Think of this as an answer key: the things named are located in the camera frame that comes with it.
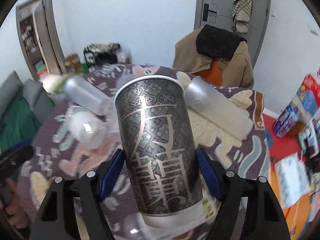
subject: cardboard box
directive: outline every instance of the cardboard box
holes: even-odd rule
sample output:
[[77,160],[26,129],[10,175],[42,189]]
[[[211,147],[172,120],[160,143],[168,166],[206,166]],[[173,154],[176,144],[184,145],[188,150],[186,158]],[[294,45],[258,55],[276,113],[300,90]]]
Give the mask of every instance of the cardboard box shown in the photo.
[[82,72],[80,59],[78,54],[71,54],[64,60],[64,66],[66,67],[67,73],[69,72]]

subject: paper cup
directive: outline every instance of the paper cup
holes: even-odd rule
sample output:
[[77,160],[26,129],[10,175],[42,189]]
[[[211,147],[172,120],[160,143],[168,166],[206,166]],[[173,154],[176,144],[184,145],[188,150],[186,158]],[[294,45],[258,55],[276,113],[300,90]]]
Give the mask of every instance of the paper cup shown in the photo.
[[145,223],[176,227],[199,219],[202,189],[183,87],[145,76],[115,96],[132,190]]

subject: door frame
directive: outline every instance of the door frame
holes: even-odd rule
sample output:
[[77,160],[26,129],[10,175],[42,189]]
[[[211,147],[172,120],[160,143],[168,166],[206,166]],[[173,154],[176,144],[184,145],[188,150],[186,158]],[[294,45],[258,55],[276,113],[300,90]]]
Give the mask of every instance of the door frame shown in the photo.
[[[29,61],[29,58],[28,58],[28,55],[27,55],[27,52],[24,48],[24,45],[23,45],[23,41],[22,41],[22,38],[21,38],[21,30],[20,30],[20,22],[18,20],[18,15],[19,15],[19,10],[22,9],[23,7],[25,6],[28,6],[29,4],[33,3],[33,2],[36,2],[38,0],[28,0],[27,2],[25,3],[22,3],[22,4],[19,4],[16,6],[16,24],[17,24],[17,30],[18,30],[18,38],[19,38],[19,42],[20,42],[20,46],[21,46],[21,50],[22,50],[22,53],[23,53],[23,56],[26,60],[26,63],[28,65],[28,68],[30,70],[30,73],[33,77],[34,80],[39,80],[39,76],[36,72],[36,69],[35,67],[30,63]],[[59,64],[59,67],[62,71],[62,73],[66,73],[66,68],[63,64],[64,62],[64,55],[63,55],[63,52],[62,52],[62,48],[61,48],[61,45],[60,45],[60,42],[59,42],[59,38],[58,38],[58,32],[57,32],[57,28],[56,28],[56,24],[55,24],[55,20],[54,20],[54,14],[53,14],[53,6],[52,6],[52,0],[49,0],[49,10],[50,10],[50,17],[51,17],[51,21],[48,21],[47,22],[47,26],[48,26],[48,32],[49,32],[49,35],[51,37],[54,37],[55,38],[55,41],[52,41],[52,47],[53,47],[53,50],[54,50],[54,53],[56,55],[56,58],[57,58],[57,61],[58,61],[58,64]]]
[[[260,50],[261,50],[261,46],[262,46],[262,43],[263,43],[264,35],[266,34],[268,20],[269,20],[269,14],[270,14],[270,3],[271,3],[271,0],[268,0],[266,18],[264,20],[264,25],[263,25],[263,30],[262,30],[259,46],[257,48],[256,55],[254,55],[254,58],[252,60],[252,68],[254,68],[254,65],[256,64],[256,61],[258,59],[258,56],[259,56],[259,53],[260,53]],[[196,1],[196,15],[195,15],[195,27],[194,27],[194,30],[199,29],[200,26],[201,26],[202,7],[203,7],[203,0],[197,0]]]

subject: door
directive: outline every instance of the door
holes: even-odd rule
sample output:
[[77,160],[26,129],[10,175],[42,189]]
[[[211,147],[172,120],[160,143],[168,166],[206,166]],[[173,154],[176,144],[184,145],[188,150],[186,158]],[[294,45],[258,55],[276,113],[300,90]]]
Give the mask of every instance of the door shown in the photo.
[[44,11],[44,0],[42,0],[42,3],[34,11],[34,23],[36,25],[35,27],[37,29],[37,34],[40,42],[39,45],[42,48],[43,55],[45,57],[44,61],[46,62],[48,70],[52,74],[62,74],[48,32]]
[[54,22],[53,9],[50,0],[44,0],[44,12],[47,21],[48,33],[53,47],[53,52],[56,55],[58,66],[63,74],[67,73],[66,67],[64,66],[64,55],[59,42],[59,37]]
[[[203,0],[200,26],[206,24],[234,32],[232,29],[234,0]],[[239,33],[247,40],[252,65],[263,41],[270,0],[253,0],[251,20],[247,33]]]

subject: orange cloth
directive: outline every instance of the orange cloth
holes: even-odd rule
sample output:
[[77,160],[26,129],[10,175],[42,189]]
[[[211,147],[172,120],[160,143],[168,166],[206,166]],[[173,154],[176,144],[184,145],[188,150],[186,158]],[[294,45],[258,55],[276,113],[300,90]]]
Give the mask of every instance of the orange cloth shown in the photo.
[[210,63],[209,69],[204,69],[199,72],[193,73],[195,76],[200,76],[204,80],[215,84],[220,87],[222,85],[222,70],[218,67],[218,62],[220,58],[215,58]]

